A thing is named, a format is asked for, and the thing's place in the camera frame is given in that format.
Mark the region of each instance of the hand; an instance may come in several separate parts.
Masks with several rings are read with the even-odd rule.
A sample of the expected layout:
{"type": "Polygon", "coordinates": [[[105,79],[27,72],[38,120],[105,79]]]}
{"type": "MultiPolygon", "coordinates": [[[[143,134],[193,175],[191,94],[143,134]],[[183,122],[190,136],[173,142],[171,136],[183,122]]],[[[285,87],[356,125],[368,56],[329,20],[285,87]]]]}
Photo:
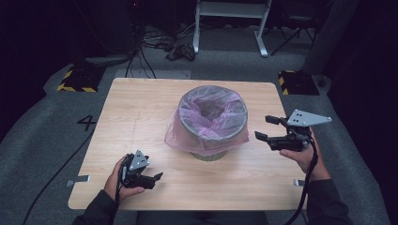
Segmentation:
{"type": "MultiPolygon", "coordinates": [[[[319,148],[318,142],[315,138],[314,131],[311,129],[311,132],[313,133],[313,139],[316,147],[316,152],[318,154],[318,163],[316,164],[313,172],[311,173],[310,181],[313,180],[327,180],[330,179],[330,174],[328,172],[328,169],[325,166],[325,163],[323,161],[322,155],[321,155],[321,150],[319,148]]],[[[314,154],[314,149],[311,145],[309,145],[306,149],[303,149],[301,152],[295,152],[295,151],[290,151],[287,149],[282,149],[279,154],[281,156],[284,156],[286,158],[293,159],[297,162],[297,164],[300,166],[301,170],[307,174],[311,160],[313,159],[313,154],[314,154]]]]}
{"type": "MultiPolygon", "coordinates": [[[[115,165],[114,171],[112,174],[108,177],[108,180],[105,183],[105,187],[103,190],[109,195],[109,197],[112,198],[113,201],[115,201],[115,194],[116,194],[116,189],[117,189],[117,181],[118,181],[118,176],[119,176],[119,170],[122,165],[122,162],[126,156],[122,157],[115,165]]],[[[129,196],[137,195],[140,193],[143,193],[145,189],[143,187],[134,187],[134,188],[125,188],[122,187],[120,189],[120,201],[122,202],[123,200],[127,199],[129,196]]]]}

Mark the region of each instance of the black sleeve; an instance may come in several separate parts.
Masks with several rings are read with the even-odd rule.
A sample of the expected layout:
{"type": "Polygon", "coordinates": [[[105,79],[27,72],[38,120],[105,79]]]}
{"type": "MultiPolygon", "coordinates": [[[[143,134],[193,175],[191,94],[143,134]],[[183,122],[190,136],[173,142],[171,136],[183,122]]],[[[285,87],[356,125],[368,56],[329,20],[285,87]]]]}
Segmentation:
{"type": "Polygon", "coordinates": [[[340,200],[333,181],[313,181],[308,187],[307,214],[309,224],[353,224],[348,207],[340,200]]]}
{"type": "Polygon", "coordinates": [[[115,202],[105,191],[101,190],[93,202],[87,206],[84,214],[75,218],[72,224],[108,225],[109,220],[113,219],[115,209],[115,202]]]}

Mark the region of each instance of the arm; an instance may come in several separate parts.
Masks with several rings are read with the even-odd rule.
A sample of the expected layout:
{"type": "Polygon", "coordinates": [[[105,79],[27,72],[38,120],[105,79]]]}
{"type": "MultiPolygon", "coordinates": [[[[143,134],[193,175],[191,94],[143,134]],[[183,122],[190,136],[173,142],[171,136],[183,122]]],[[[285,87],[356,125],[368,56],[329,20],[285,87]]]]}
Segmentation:
{"type": "MultiPolygon", "coordinates": [[[[340,200],[337,188],[331,180],[323,161],[316,138],[313,138],[318,154],[318,162],[310,176],[308,188],[307,213],[309,224],[352,224],[348,216],[348,207],[340,200]]],[[[301,152],[281,150],[280,154],[297,162],[304,173],[308,172],[314,150],[311,146],[301,152]]]]}
{"type": "MultiPolygon", "coordinates": [[[[88,205],[84,214],[78,216],[73,220],[73,225],[80,224],[98,224],[108,225],[113,224],[114,216],[117,211],[118,205],[115,202],[115,194],[117,189],[117,181],[119,170],[123,159],[121,158],[115,165],[112,174],[108,177],[105,187],[99,192],[97,197],[88,205]]],[[[125,188],[120,189],[120,201],[127,199],[129,196],[143,193],[143,187],[125,188]]]]}

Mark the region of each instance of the plastic bag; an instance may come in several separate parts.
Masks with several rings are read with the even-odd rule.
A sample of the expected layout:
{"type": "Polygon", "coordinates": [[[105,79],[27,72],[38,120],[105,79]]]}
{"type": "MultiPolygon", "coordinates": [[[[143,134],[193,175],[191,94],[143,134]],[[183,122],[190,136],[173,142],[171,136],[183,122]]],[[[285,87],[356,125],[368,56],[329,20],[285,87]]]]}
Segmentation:
{"type": "Polygon", "coordinates": [[[181,98],[164,141],[177,150],[211,156],[248,142],[247,120],[246,105],[236,91],[199,86],[181,98]]]}

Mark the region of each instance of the table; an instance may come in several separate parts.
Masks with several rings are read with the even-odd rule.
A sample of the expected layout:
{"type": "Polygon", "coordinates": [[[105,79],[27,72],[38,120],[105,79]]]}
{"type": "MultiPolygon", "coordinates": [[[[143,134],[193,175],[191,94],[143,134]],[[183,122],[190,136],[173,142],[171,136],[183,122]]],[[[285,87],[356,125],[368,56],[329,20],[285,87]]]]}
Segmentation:
{"type": "Polygon", "coordinates": [[[222,17],[239,17],[239,18],[256,18],[261,19],[259,30],[254,31],[254,37],[263,57],[268,57],[267,49],[262,39],[264,26],[267,21],[269,9],[272,0],[267,0],[265,4],[245,4],[245,3],[228,3],[228,2],[207,2],[197,0],[195,10],[195,33],[193,35],[193,49],[195,53],[199,53],[199,24],[200,16],[222,16],[222,17]]]}
{"type": "Polygon", "coordinates": [[[267,82],[221,82],[117,78],[105,100],[96,130],[69,198],[71,209],[85,209],[103,188],[115,163],[140,149],[149,156],[144,174],[164,172],[153,189],[121,203],[129,210],[293,210],[304,174],[295,161],[271,151],[254,131],[285,135],[265,115],[285,117],[276,87],[267,82]],[[182,96],[200,85],[218,85],[240,93],[248,108],[250,141],[206,162],[164,143],[166,128],[182,96]]]}

